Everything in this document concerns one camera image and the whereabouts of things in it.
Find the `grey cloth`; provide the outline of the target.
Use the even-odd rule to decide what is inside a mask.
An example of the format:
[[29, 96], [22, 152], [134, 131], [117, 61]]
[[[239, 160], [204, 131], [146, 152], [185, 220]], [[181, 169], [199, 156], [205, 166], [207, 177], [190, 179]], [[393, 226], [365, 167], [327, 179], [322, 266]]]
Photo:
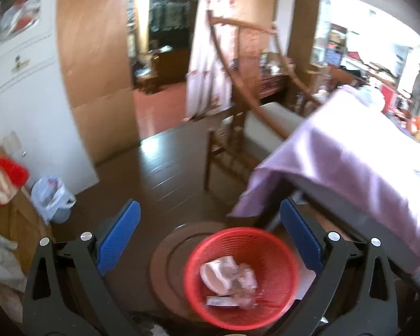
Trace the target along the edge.
[[19, 260], [14, 254], [17, 247], [18, 244], [15, 241], [10, 241], [0, 235], [0, 283], [24, 293], [27, 277], [22, 272]]

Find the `bin with white plastic bag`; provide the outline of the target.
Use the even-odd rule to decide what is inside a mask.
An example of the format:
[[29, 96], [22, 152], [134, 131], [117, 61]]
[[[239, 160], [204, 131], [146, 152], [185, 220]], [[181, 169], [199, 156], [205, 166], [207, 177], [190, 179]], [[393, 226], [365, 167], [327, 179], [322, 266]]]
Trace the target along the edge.
[[31, 190], [31, 200], [46, 225], [51, 222], [67, 222], [76, 204], [76, 197], [55, 176], [42, 177], [36, 181]]

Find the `round wooden stool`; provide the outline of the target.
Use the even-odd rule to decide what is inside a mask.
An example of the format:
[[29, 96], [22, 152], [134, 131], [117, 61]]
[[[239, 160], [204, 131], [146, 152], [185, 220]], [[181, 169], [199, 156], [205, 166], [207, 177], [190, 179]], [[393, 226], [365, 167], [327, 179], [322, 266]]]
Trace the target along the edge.
[[176, 227], [157, 246], [149, 263], [151, 288], [169, 312], [190, 322], [203, 322], [192, 310], [183, 290], [186, 261], [206, 237], [227, 226], [217, 221], [200, 221]]

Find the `red mesh waste basket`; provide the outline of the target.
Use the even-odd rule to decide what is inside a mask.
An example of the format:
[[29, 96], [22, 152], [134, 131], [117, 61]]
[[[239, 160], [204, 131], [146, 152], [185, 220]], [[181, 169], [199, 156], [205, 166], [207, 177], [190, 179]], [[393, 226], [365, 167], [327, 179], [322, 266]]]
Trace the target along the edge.
[[293, 251], [256, 228], [229, 228], [206, 237], [183, 272], [192, 309], [206, 322], [238, 332], [280, 319], [293, 304], [298, 285]]

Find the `red cloth hat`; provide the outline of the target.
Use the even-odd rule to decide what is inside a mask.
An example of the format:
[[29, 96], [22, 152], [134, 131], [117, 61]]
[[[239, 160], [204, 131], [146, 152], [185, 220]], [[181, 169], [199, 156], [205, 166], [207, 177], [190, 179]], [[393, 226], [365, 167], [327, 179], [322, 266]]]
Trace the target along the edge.
[[9, 203], [28, 179], [25, 167], [9, 158], [0, 158], [0, 206]]

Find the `purple tablecloth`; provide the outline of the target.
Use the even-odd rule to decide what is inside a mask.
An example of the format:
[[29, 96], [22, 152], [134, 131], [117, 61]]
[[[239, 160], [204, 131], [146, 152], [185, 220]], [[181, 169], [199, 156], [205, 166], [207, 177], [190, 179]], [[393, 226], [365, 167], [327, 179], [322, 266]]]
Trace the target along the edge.
[[231, 216], [260, 215], [286, 174], [334, 191], [420, 259], [420, 143], [351, 89], [338, 90], [254, 169]]

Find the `white ceramic lidded jar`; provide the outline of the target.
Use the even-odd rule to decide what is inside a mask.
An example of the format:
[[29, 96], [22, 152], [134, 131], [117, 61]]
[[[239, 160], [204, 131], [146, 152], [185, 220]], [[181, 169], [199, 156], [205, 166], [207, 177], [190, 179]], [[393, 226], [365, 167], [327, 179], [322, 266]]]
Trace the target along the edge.
[[362, 86], [358, 90], [357, 97], [362, 104], [377, 112], [382, 112], [385, 108], [385, 97], [380, 90], [374, 87]]

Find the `red white box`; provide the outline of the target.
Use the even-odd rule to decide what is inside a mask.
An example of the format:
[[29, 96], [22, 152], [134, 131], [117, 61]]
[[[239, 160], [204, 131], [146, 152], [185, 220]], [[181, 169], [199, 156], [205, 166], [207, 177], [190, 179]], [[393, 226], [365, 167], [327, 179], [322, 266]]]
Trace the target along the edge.
[[398, 92], [391, 86], [383, 84], [381, 87], [381, 93], [385, 99], [385, 105], [382, 109], [382, 113], [388, 114], [389, 112], [393, 112], [395, 110]]

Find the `glass door display cabinet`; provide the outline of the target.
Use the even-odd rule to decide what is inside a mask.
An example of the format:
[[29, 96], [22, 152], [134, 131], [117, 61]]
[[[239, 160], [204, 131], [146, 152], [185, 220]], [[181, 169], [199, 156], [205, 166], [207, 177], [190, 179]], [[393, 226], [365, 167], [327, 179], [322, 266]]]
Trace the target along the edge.
[[341, 63], [347, 29], [333, 23], [333, 16], [330, 0], [294, 0], [287, 56], [298, 75]]

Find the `pink floral curtain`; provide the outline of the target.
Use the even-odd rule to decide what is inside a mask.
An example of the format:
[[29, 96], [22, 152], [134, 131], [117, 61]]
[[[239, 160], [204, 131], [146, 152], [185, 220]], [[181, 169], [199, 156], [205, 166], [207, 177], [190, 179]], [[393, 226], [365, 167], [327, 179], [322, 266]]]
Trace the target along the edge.
[[207, 12], [235, 16], [235, 0], [199, 0], [195, 16], [189, 70], [186, 75], [186, 118], [198, 119], [230, 106], [231, 82], [215, 50]]

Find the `white wall cabinet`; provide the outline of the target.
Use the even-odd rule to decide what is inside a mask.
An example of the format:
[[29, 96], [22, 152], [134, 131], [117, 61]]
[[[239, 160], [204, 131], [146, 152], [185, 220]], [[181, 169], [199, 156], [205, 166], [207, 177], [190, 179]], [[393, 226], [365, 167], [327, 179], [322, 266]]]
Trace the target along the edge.
[[29, 170], [27, 187], [54, 175], [74, 194], [98, 183], [73, 118], [57, 47], [57, 0], [39, 0], [40, 18], [0, 41], [0, 144]]

